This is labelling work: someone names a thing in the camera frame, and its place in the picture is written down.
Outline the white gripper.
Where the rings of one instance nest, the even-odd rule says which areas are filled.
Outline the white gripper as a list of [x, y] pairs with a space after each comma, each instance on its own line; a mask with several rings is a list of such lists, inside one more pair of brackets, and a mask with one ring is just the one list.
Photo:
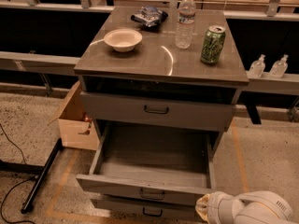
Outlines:
[[240, 199], [220, 191], [205, 194], [195, 205], [196, 213], [209, 224], [234, 224], [236, 215], [244, 208]]

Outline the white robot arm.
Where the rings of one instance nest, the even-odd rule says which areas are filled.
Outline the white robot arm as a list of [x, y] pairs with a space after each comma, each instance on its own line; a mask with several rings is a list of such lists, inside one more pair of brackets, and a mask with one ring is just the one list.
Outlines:
[[271, 191], [217, 191], [200, 198], [195, 210], [208, 224], [297, 224], [290, 205]]

